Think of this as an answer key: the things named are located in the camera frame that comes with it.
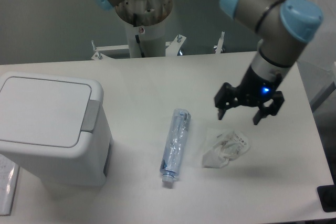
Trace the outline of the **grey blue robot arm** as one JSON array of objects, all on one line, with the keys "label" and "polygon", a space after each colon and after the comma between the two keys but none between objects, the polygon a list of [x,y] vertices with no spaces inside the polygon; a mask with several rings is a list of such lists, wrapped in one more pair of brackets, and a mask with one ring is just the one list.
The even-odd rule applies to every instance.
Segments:
[{"label": "grey blue robot arm", "polygon": [[[166,56],[163,22],[172,0],[94,0],[115,9],[127,30],[132,58]],[[275,116],[284,102],[279,85],[312,41],[323,21],[321,9],[307,0],[219,0],[221,10],[261,38],[241,83],[224,83],[214,98],[218,118],[238,106],[257,107],[254,124]]]}]

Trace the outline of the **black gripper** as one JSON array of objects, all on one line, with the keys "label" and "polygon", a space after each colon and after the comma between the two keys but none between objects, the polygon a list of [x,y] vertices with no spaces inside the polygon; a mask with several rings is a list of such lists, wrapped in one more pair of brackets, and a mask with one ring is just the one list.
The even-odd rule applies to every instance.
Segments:
[{"label": "black gripper", "polygon": [[[282,74],[276,73],[271,80],[266,80],[254,72],[251,66],[247,69],[241,83],[236,88],[225,82],[214,98],[215,107],[218,108],[218,119],[222,120],[227,110],[239,105],[256,107],[259,110],[253,117],[254,125],[267,116],[276,116],[285,99],[277,88],[282,82]],[[264,103],[272,100],[269,106]]]}]

